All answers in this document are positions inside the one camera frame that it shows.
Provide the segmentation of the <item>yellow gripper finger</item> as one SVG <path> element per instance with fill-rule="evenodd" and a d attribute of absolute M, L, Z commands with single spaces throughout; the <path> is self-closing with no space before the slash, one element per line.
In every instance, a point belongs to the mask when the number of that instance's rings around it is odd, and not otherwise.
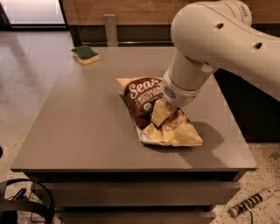
<path fill-rule="evenodd" d="M 151 121 L 157 126 L 160 127 L 165 120 L 171 117 L 176 111 L 176 108 L 173 107 L 166 99 L 160 98 L 156 100 L 153 111 L 151 114 Z"/>

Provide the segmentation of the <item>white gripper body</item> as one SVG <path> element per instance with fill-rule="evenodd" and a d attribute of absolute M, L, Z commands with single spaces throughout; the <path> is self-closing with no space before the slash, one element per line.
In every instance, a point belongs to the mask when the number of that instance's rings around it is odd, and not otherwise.
<path fill-rule="evenodd" d="M 172 82 L 170 70 L 167 70 L 160 83 L 162 97 L 173 107 L 182 108 L 191 103 L 198 95 L 198 90 L 184 90 Z"/>

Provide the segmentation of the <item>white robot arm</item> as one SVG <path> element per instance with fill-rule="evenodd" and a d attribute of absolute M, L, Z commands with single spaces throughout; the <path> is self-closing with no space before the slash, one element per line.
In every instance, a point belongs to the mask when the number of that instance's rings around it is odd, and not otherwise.
<path fill-rule="evenodd" d="M 239 0 L 190 3 L 176 14 L 171 23 L 176 52 L 160 84 L 163 99 L 152 112 L 156 126 L 193 101 L 220 68 L 280 99 L 280 38 L 251 23 L 249 7 Z"/>

